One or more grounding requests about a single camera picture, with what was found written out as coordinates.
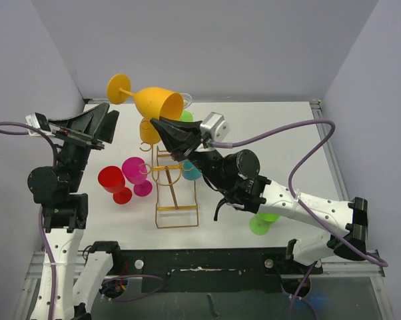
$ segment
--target white table surface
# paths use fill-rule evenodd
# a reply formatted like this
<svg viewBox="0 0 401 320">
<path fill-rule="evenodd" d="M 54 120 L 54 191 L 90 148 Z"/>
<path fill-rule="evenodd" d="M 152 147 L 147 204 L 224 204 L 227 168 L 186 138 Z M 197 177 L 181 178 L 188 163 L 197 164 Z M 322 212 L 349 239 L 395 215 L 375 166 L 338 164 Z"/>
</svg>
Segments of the white table surface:
<svg viewBox="0 0 401 320">
<path fill-rule="evenodd" d="M 95 105 L 86 105 L 88 110 Z M 201 249 L 237 247 L 286 247 L 294 238 L 311 237 L 319 229 L 281 217 L 263 236 L 253 234 L 248 222 L 252 213 L 223 206 L 218 222 L 212 220 L 219 193 L 198 180 L 199 226 L 157 229 L 155 225 L 156 188 L 145 198 L 133 196 L 126 205 L 117 205 L 112 195 L 97 182 L 99 171 L 108 166 L 120 167 L 128 157 L 142 157 L 150 163 L 150 153 L 140 151 L 139 123 L 141 115 L 131 103 L 111 105 L 120 112 L 115 138 L 102 151 L 92 151 L 81 182 L 80 193 L 89 195 L 87 228 L 80 248 L 98 240 L 118 241 L 122 249 Z M 313 119 L 308 102 L 290 103 L 193 103 L 187 111 L 195 121 L 203 120 L 211 111 L 222 113 L 230 123 L 225 141 L 241 141 L 289 123 Z M 296 163 L 320 141 L 316 126 L 303 127 L 269 137 L 245 149 L 260 159 L 260 174 L 283 185 Z M 238 149 L 224 150 L 223 155 Z M 298 171 L 294 186 L 302 192 L 327 199 L 338 199 L 330 167 L 324 151 L 314 154 Z M 179 205 L 188 205 L 193 197 L 192 183 L 182 179 L 175 185 Z M 172 205 L 169 188 L 161 187 L 161 205 Z M 162 218 L 163 224 L 193 222 L 194 215 Z"/>
</svg>

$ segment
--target plastic wine glass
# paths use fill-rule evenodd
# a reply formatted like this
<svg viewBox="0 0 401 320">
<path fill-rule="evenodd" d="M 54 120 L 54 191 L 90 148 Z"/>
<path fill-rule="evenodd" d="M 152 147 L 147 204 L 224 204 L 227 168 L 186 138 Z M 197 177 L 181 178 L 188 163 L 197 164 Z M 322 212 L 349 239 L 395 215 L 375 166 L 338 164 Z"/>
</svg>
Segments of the plastic wine glass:
<svg viewBox="0 0 401 320">
<path fill-rule="evenodd" d="M 180 119 L 184 101 L 180 93 L 159 87 L 141 89 L 131 92 L 131 81 L 126 75 L 114 75 L 107 85 L 107 97 L 111 103 L 120 105 L 132 97 L 139 113 L 150 120 L 165 117 L 171 120 Z"/>
<path fill-rule="evenodd" d="M 146 197 L 153 190 L 152 183 L 147 180 L 145 161 L 139 157 L 131 157 L 122 164 L 123 175 L 134 185 L 134 193 Z"/>
<path fill-rule="evenodd" d="M 188 112 L 187 110 L 184 110 L 183 113 L 181 114 L 179 121 L 193 122 L 193 114 L 191 112 Z"/>
<path fill-rule="evenodd" d="M 140 139 L 143 143 L 154 145 L 161 141 L 158 131 L 153 127 L 149 120 L 143 119 L 140 122 Z"/>
<path fill-rule="evenodd" d="M 279 219 L 280 215 L 271 213 L 257 213 L 249 221 L 249 229 L 255 235 L 265 235 L 270 226 Z"/>
<path fill-rule="evenodd" d="M 181 162 L 183 166 L 183 178 L 189 181 L 194 181 L 202 177 L 202 173 L 189 161 Z"/>
<path fill-rule="evenodd" d="M 184 93 L 184 92 L 180 92 L 180 94 L 181 94 L 181 97 L 183 97 L 184 108 L 186 109 L 186 108 L 190 107 L 190 105 L 192 104 L 192 96 L 189 95 L 188 93 Z"/>
<path fill-rule="evenodd" d="M 119 205 L 128 203 L 133 197 L 133 192 L 125 187 L 125 178 L 121 169 L 114 165 L 105 167 L 100 171 L 98 180 L 100 185 L 113 194 L 113 200 Z"/>
</svg>

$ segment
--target gold wire rack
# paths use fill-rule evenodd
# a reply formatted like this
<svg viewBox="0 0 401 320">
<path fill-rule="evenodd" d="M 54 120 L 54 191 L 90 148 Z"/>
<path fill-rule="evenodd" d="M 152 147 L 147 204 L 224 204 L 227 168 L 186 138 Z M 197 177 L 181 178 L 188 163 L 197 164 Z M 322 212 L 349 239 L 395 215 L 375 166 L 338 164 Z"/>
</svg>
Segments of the gold wire rack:
<svg viewBox="0 0 401 320">
<path fill-rule="evenodd" d="M 156 228 L 158 229 L 170 229 L 170 228 L 187 228 L 187 227 L 198 227 L 199 226 L 199 205 L 198 205 L 198 201 L 197 201 L 197 189 L 196 189 L 196 181 L 193 181 L 193 193 L 195 196 L 195 204 L 194 205 L 179 205 L 178 201 L 177 201 L 177 196 L 175 193 L 175 188 L 174 188 L 174 184 L 177 183 L 182 174 L 183 174 L 183 170 L 184 171 L 190 171 L 193 169 L 190 168 L 188 170 L 184 169 L 183 167 L 183 163 L 179 163 L 178 165 L 159 165 L 159 159 L 160 158 L 170 158 L 171 155 L 168 153 L 167 150 L 160 150 L 159 146 L 156 146 L 156 166 L 153 166 L 154 163 L 154 148 L 152 145 L 148 145 L 149 148 L 148 149 L 143 149 L 140 147 L 141 151 L 144 152 L 151 152 L 151 164 L 148 163 L 144 163 L 143 165 L 146 165 L 147 167 L 149 167 L 149 171 L 147 173 L 143 173 L 145 175 L 151 174 L 152 175 L 152 180 L 156 183 L 156 191 L 157 191 L 157 200 L 156 200 L 156 209 L 155 209 L 155 224 L 156 224 Z M 171 172 L 170 170 L 179 170 L 179 176 L 175 179 L 175 181 L 173 181 L 171 179 Z M 168 183 L 161 183 L 159 181 L 159 176 L 161 174 L 161 171 L 165 172 L 165 175 L 167 177 L 167 181 Z M 159 190 L 161 189 L 161 187 L 169 187 L 170 192 L 171 192 L 171 197 L 173 198 L 173 203 L 174 205 L 171 207 L 162 207 L 160 206 L 160 197 L 159 197 Z M 191 210 L 195 210 L 196 211 L 196 224 L 192 224 L 192 225 L 167 225 L 167 226 L 160 226 L 159 222 L 158 222 L 158 216 L 159 213 L 162 211 L 191 211 Z"/>
</svg>

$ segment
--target glass base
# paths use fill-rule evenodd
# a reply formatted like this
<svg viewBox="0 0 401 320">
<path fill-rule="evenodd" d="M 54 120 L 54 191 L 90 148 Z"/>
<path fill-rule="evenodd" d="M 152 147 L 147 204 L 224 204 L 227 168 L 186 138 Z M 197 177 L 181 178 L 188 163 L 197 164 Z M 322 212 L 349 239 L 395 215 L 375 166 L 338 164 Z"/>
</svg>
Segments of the glass base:
<svg viewBox="0 0 401 320">
<path fill-rule="evenodd" d="M 152 190 L 153 185 L 149 180 L 146 180 L 145 182 L 134 186 L 134 193 L 139 197 L 146 197 L 147 195 L 150 195 Z"/>
<path fill-rule="evenodd" d="M 129 188 L 125 187 L 121 192 L 115 193 L 113 195 L 113 200 L 118 205 L 124 205 L 125 203 L 128 203 L 132 197 L 133 197 L 133 192 Z"/>
</svg>

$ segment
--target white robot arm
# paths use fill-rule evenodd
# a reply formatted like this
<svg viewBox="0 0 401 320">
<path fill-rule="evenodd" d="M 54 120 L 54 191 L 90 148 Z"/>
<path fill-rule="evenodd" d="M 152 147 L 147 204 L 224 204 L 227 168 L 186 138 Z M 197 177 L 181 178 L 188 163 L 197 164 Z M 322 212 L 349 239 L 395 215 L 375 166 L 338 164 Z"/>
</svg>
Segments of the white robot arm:
<svg viewBox="0 0 401 320">
<path fill-rule="evenodd" d="M 73 284 L 76 257 L 82 236 L 83 230 L 68 233 L 66 229 L 53 229 L 47 234 L 57 268 L 57 283 L 53 290 L 51 262 L 45 254 L 37 302 L 30 320 L 48 319 L 49 314 L 52 319 L 90 319 L 88 317 L 90 317 L 91 307 L 102 287 L 102 282 L 108 273 L 120 269 L 121 257 L 116 241 L 95 242 L 88 251 L 84 269 Z M 50 312 L 51 291 L 55 292 L 52 313 Z"/>
<path fill-rule="evenodd" d="M 211 113 L 204 121 L 195 123 L 180 123 L 164 118 L 152 119 L 151 123 L 173 159 L 188 159 L 202 172 L 205 182 L 224 196 L 217 206 L 214 220 L 224 203 L 236 210 L 282 215 L 327 231 L 313 239 L 290 241 L 287 259 L 303 265 L 311 265 L 330 255 L 354 261 L 373 261 L 373 258 L 366 256 L 366 200 L 355 198 L 351 202 L 332 201 L 305 193 L 294 194 L 296 191 L 291 192 L 290 187 L 283 187 L 259 175 L 260 161 L 252 151 L 245 149 L 223 157 L 215 149 L 241 147 L 287 129 L 316 124 L 315 121 L 288 125 L 241 143 L 220 142 L 229 132 L 230 126 L 224 116 L 218 113 Z M 299 165 L 320 146 L 316 146 Z"/>
</svg>

